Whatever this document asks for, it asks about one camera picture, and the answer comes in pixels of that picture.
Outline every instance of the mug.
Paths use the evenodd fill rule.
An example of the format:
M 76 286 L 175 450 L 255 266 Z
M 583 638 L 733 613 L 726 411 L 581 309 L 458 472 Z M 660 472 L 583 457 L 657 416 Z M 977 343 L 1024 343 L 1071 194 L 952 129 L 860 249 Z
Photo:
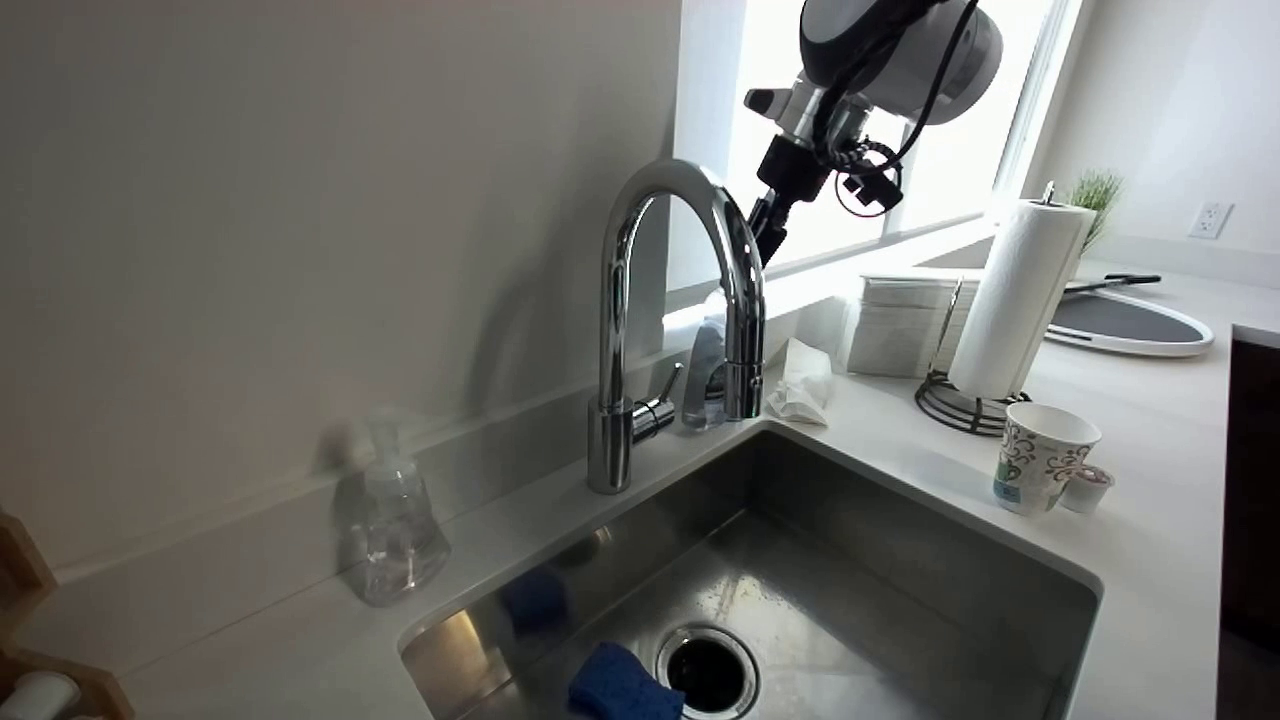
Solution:
M 1047 512 L 1103 433 L 1047 404 L 1010 404 L 991 492 L 1014 512 Z

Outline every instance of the countertop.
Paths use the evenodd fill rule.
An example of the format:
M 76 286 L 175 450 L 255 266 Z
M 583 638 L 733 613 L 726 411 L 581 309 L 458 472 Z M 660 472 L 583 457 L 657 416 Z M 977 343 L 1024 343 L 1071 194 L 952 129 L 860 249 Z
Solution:
M 933 425 L 904 381 L 840 376 L 830 429 L 806 436 L 1100 581 L 1071 717 L 1205 720 L 1214 717 L 1226 350 L 1232 330 L 1280 336 L 1280 291 L 1184 278 L 1131 295 L 1192 311 L 1214 350 L 1201 360 L 1039 350 L 1029 393 L 1103 429 L 1093 462 L 1117 487 L 1093 515 L 1004 512 L 989 495 L 995 441 Z M 657 436 L 635 450 L 635 485 L 613 499 L 583 487 L 583 466 L 560 468 L 449 523 L 451 559 L 425 592 L 365 607 L 339 581 L 312 585 L 125 675 L 126 697 L 163 720 L 433 717 L 398 664 L 415 627 L 768 425 Z

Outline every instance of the chrome faucet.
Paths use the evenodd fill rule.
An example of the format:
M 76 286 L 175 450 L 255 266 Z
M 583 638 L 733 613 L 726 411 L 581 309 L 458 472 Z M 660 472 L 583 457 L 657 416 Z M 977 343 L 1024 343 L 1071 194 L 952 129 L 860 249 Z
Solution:
M 725 396 L 718 422 L 761 416 L 764 393 L 764 266 L 745 212 L 696 166 L 657 159 L 639 170 L 613 205 L 600 257 L 600 396 L 593 404 L 593 462 L 589 487 L 625 492 L 633 485 L 633 445 L 673 425 L 673 404 L 627 402 L 625 389 L 625 317 L 633 280 L 633 245 L 657 197 L 681 197 L 703 226 L 725 289 Z

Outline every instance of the kitchen sink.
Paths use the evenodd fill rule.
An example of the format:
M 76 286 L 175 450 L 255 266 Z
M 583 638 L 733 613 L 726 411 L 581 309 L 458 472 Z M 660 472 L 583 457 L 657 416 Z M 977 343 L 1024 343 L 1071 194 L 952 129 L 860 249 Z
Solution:
M 1096 581 L 764 433 L 404 643 L 433 717 L 573 717 L 603 641 L 687 717 L 1065 717 Z

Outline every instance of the sink drain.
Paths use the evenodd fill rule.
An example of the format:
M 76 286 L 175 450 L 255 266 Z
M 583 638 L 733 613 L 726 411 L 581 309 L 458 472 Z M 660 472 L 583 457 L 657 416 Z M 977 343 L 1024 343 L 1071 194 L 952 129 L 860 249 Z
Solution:
M 745 717 L 761 697 L 757 655 L 716 623 L 673 627 L 657 675 L 683 697 L 687 717 Z

